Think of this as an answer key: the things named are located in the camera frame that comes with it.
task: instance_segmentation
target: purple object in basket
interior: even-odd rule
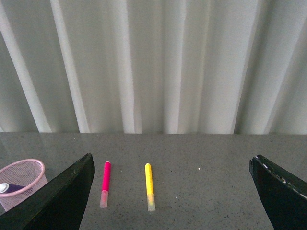
[[[12,193],[22,188],[24,188],[24,186],[16,185],[16,184],[2,183],[0,184],[0,193]]]

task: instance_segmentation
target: curtain fold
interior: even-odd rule
[[[305,0],[0,0],[0,132],[307,134]]]

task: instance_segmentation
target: pink marker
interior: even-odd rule
[[[101,198],[100,198],[101,208],[107,207],[107,196],[109,193],[110,174],[111,174],[111,163],[107,161],[105,163],[104,178],[102,180],[102,187],[101,187]]]

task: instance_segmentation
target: translucent marker barrel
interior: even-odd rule
[[[105,163],[104,169],[104,178],[102,180],[101,186],[101,198],[100,198],[100,207],[106,208],[107,207],[107,197],[109,194],[109,185],[110,185],[110,174],[111,174],[111,163]]]
[[[152,166],[147,163],[145,165],[145,176],[146,176],[146,192],[147,192],[147,206],[148,211],[155,211],[154,204],[154,184],[153,184],[153,175],[152,175]]]

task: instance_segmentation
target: yellow marker cap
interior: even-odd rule
[[[148,211],[155,211],[154,204],[154,184],[153,184],[153,174],[152,167],[149,163],[145,165],[145,176],[146,176],[146,191],[147,191],[147,206]]]

